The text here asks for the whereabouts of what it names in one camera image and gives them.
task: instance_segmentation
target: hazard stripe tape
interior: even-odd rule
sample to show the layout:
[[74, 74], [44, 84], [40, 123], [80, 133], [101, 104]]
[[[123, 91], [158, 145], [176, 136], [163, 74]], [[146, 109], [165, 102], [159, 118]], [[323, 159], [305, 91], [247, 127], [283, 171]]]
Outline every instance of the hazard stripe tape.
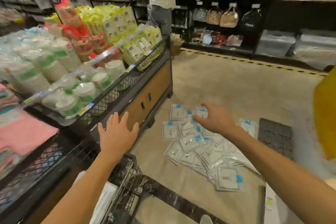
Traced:
[[277, 69], [285, 69], [287, 71], [293, 71], [293, 72], [298, 72], [302, 74], [311, 74], [311, 75], [320, 75], [320, 76], [328, 75], [328, 73], [324, 73], [324, 72], [317, 72], [317, 71], [306, 70], [306, 69], [297, 69], [295, 67], [290, 67], [290, 66], [278, 65], [278, 64], [267, 63], [267, 62], [260, 62], [260, 61], [250, 60], [250, 59], [236, 58], [233, 56], [226, 56], [226, 55], [216, 54], [216, 53], [211, 53], [211, 52], [202, 52], [202, 51], [196, 51], [196, 50], [186, 49], [186, 48], [181, 48], [181, 50], [185, 52], [189, 52], [189, 53], [201, 54], [201, 55], [210, 56], [210, 57], [236, 60], [241, 63], [255, 64], [259, 66], [267, 66], [267, 67], [273, 67]]

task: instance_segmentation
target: brown bag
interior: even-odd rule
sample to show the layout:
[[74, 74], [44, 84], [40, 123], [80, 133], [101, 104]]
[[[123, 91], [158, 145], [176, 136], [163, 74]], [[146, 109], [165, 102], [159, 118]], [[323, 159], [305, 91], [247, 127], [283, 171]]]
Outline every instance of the brown bag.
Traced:
[[218, 25], [221, 20], [221, 13], [215, 10], [209, 10], [207, 13], [207, 23], [212, 25]]
[[229, 7], [229, 9], [223, 13], [222, 17], [220, 18], [219, 25], [225, 28], [234, 28], [237, 26], [239, 21], [238, 13], [236, 12], [235, 7]]

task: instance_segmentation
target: transparent storage box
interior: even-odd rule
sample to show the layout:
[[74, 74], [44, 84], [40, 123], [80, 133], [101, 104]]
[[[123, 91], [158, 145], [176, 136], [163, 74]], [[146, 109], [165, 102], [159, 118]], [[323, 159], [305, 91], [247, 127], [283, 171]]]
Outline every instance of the transparent storage box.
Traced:
[[293, 33], [264, 30], [256, 53], [267, 56], [284, 57], [294, 43], [295, 37]]
[[303, 34], [294, 48], [293, 58], [324, 70], [336, 63], [336, 37]]

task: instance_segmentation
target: pile of packets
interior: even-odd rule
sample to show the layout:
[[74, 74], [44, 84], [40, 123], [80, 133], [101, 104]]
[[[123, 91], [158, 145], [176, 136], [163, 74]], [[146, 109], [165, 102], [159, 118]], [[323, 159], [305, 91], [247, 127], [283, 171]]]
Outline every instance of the pile of packets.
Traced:
[[[205, 177], [218, 191], [245, 192], [240, 166], [258, 173], [242, 152], [220, 134], [200, 126], [191, 116], [208, 117], [206, 108], [188, 111], [186, 105], [173, 104], [170, 121], [162, 123], [162, 140], [173, 140], [164, 155], [174, 164], [190, 167]], [[239, 120], [240, 126], [256, 137], [257, 124]]]

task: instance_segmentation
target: gray doormat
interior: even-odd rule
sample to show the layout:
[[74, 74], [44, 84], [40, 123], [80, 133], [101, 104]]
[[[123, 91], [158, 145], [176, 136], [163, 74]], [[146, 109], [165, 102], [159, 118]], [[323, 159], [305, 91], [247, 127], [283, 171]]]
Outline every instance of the gray doormat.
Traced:
[[293, 160], [292, 127], [261, 118], [258, 140], [277, 153]]

